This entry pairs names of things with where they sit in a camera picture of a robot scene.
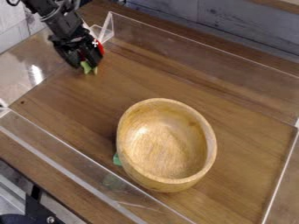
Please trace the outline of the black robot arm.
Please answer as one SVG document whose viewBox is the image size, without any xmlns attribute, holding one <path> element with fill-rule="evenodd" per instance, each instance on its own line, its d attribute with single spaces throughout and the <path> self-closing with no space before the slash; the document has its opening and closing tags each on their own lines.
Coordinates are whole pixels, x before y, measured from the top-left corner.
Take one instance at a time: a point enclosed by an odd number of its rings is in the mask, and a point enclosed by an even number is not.
<svg viewBox="0 0 299 224">
<path fill-rule="evenodd" d="M 77 13 L 78 7 L 89 1 L 5 0 L 13 7 L 22 3 L 32 14 L 38 14 L 40 21 L 52 32 L 48 40 L 66 63 L 74 68 L 86 65 L 89 69 L 94 69 L 102 59 L 104 49 Z"/>
</svg>

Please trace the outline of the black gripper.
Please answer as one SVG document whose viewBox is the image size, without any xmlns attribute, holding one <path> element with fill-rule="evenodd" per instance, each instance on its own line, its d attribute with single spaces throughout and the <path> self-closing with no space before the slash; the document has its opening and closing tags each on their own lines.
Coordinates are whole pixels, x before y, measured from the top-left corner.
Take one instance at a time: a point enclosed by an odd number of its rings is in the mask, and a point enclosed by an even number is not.
<svg viewBox="0 0 299 224">
<path fill-rule="evenodd" d="M 101 61 L 104 48 L 84 27 L 78 13 L 74 10 L 49 10 L 41 14 L 41 21 L 50 29 L 49 41 L 65 62 L 78 68 L 82 57 L 94 68 Z"/>
</svg>

